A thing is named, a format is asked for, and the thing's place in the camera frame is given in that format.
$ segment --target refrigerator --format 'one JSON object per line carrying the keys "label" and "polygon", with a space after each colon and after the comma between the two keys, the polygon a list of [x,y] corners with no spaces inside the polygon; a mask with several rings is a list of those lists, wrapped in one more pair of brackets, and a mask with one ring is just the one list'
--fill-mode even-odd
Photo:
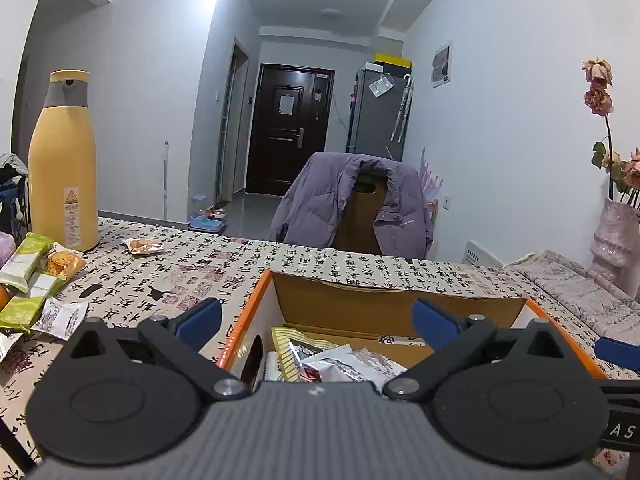
{"label": "refrigerator", "polygon": [[402,150],[406,137],[406,121],[400,118],[394,139],[391,140],[398,111],[402,105],[402,95],[407,79],[390,76],[394,86],[386,93],[376,97],[369,85],[380,78],[373,70],[358,70],[354,82],[354,99],[351,102],[351,119],[347,137],[347,153],[363,153],[402,161]]}

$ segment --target ceiling light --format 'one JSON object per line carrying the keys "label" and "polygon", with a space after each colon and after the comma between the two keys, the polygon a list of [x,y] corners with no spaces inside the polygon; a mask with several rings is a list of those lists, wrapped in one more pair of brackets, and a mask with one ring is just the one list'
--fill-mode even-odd
{"label": "ceiling light", "polygon": [[344,12],[338,9],[331,9],[331,8],[322,9],[320,11],[320,14],[322,14],[324,17],[326,17],[329,20],[340,20],[341,18],[344,18]]}

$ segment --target table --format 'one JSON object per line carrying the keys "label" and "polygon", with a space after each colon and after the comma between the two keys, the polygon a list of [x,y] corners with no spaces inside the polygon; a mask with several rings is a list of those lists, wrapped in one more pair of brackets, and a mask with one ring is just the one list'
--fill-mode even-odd
{"label": "table", "polygon": [[[157,239],[166,251],[137,258],[120,243],[131,237]],[[598,338],[537,285],[511,269],[319,250],[107,218],[100,218],[100,244],[87,253],[86,260],[85,269],[57,298],[88,298],[88,315],[102,317],[109,326],[136,326],[152,314],[175,317],[205,297],[219,298],[222,329],[200,351],[213,362],[266,269],[348,285],[465,297],[527,297],[540,304],[590,355]],[[25,336],[0,364],[0,416],[36,460],[39,456],[26,428],[24,409],[62,343],[49,336]],[[599,364],[612,378],[636,378],[622,368]],[[2,450],[0,471],[3,479],[21,476]]]}

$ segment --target pink vase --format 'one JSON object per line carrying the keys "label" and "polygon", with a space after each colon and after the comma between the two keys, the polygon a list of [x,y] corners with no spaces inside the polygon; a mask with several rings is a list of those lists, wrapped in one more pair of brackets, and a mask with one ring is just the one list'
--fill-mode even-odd
{"label": "pink vase", "polygon": [[611,283],[628,267],[638,238],[638,212],[635,208],[605,199],[600,224],[593,234],[591,253],[594,270]]}

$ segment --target gray tile floor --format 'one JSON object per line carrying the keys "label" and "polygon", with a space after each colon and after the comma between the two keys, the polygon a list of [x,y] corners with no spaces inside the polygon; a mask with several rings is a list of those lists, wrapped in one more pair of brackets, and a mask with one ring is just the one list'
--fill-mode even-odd
{"label": "gray tile floor", "polygon": [[266,240],[279,204],[279,196],[236,193],[225,206],[227,227],[223,235]]}

